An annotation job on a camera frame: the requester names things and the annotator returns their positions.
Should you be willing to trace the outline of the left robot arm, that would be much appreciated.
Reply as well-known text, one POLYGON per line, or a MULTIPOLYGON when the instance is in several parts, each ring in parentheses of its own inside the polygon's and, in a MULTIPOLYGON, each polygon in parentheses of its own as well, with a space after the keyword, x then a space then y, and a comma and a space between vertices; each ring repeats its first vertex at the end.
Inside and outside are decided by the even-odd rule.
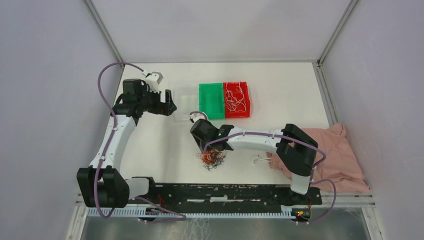
POLYGON ((172 92, 166 89, 164 101, 161 91, 142 79, 126 79, 117 97, 108 127, 97 155, 88 167, 76 174, 81 195, 87 207, 124 208, 130 199, 139 197, 149 204, 156 200, 158 191, 147 177, 124 179, 119 172, 123 155, 144 113, 170 116, 177 110, 172 92))

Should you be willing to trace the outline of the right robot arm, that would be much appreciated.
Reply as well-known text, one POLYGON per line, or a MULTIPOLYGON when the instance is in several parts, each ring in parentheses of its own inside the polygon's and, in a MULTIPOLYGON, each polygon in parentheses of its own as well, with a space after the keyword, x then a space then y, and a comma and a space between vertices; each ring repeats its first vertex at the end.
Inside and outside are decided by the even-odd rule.
POLYGON ((317 153, 318 143, 294 124, 283 129, 250 130, 224 124, 217 128, 206 119, 195 121, 190 133, 202 152, 254 150, 276 154, 291 173, 289 199, 302 204, 309 198, 310 180, 317 153))

